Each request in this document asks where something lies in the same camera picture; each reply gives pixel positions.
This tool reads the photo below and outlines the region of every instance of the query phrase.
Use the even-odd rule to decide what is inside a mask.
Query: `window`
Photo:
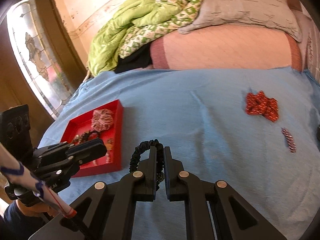
[[[11,46],[30,88],[57,119],[74,90],[50,47],[35,0],[22,0],[7,13]]]

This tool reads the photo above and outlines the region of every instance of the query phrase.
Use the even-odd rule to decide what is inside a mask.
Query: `light blue sheet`
[[[244,112],[245,95],[259,90],[278,101],[277,122]],[[320,87],[305,73],[290,67],[103,72],[79,87],[40,146],[60,141],[70,119],[115,99],[124,106],[124,169],[71,179],[60,193],[68,203],[96,181],[120,180],[135,146],[157,138],[186,171],[227,181],[287,239],[299,239],[309,226],[320,206]],[[295,154],[281,127],[293,135]],[[184,216],[184,204],[168,202],[162,183],[155,202],[137,204],[132,239],[186,239]]]

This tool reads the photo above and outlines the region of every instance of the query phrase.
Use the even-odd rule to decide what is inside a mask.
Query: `red box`
[[[120,103],[120,100],[115,100],[103,106],[99,106],[96,109],[71,119],[66,130],[64,131],[61,142],[67,141],[68,143],[71,143],[77,134],[83,134],[84,132],[89,131],[91,129],[93,111],[105,108],[114,113],[113,126],[109,130],[101,132],[100,135],[100,138],[103,140],[104,144],[107,143],[108,139],[113,139],[112,150],[108,151],[110,153],[110,162],[106,163],[106,157],[104,156],[95,161],[96,165],[93,162],[83,164],[80,166],[80,170],[74,176],[72,176],[73,178],[121,170],[121,130],[123,107]]]

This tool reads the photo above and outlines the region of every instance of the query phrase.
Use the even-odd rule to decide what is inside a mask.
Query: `human hand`
[[[41,213],[47,212],[49,216],[55,217],[58,212],[47,204],[40,202],[32,207],[26,207],[20,200],[16,200],[17,207],[27,217],[40,217]]]

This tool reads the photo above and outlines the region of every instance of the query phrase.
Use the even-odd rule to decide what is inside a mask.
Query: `green blanket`
[[[191,24],[202,0],[127,0],[95,35],[88,67],[97,76],[114,70],[118,56],[125,58],[142,45]]]

